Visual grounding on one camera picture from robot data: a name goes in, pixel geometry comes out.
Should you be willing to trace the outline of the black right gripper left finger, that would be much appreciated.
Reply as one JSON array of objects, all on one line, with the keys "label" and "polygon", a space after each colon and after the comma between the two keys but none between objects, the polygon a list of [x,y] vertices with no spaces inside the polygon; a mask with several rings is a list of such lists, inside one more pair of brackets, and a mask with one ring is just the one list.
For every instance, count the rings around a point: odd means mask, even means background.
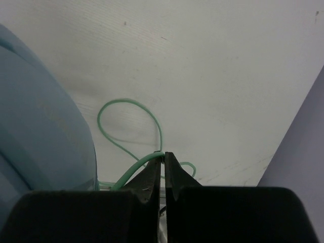
[{"label": "black right gripper left finger", "polygon": [[109,191],[34,191],[15,204],[1,242],[158,242],[162,153]]}]

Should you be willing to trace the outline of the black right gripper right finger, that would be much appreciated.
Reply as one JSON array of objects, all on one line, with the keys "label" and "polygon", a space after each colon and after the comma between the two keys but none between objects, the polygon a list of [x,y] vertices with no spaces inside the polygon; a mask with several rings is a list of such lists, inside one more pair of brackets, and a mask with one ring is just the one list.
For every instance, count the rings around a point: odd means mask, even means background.
[{"label": "black right gripper right finger", "polygon": [[318,242],[291,190],[203,186],[173,153],[164,161],[168,242]]}]

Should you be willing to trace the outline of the light blue over-ear headphones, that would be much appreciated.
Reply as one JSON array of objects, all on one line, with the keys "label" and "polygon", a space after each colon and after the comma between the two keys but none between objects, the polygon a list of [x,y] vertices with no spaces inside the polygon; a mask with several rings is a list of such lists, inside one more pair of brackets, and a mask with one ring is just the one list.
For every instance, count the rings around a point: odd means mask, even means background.
[{"label": "light blue over-ear headphones", "polygon": [[35,53],[1,27],[1,153],[34,190],[94,190],[89,126]]}]

